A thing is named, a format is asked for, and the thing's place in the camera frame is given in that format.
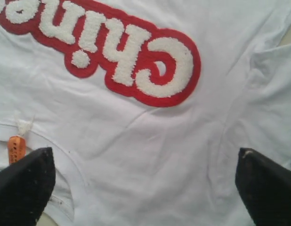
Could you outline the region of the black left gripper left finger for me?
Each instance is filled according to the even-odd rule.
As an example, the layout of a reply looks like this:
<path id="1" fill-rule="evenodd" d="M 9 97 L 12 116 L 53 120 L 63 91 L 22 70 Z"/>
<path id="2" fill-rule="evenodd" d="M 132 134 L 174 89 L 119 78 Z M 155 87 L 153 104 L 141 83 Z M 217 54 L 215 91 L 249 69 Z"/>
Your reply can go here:
<path id="1" fill-rule="evenodd" d="M 34 226 L 56 183 L 53 150 L 39 148 L 0 171 L 0 226 Z"/>

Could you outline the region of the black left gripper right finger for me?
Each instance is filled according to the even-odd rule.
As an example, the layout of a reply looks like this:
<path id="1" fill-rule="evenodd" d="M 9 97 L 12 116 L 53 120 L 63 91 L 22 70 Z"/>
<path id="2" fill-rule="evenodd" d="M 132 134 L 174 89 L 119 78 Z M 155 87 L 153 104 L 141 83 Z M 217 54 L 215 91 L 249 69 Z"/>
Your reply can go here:
<path id="1" fill-rule="evenodd" d="M 235 185 L 255 225 L 291 226 L 291 170 L 242 147 Z"/>

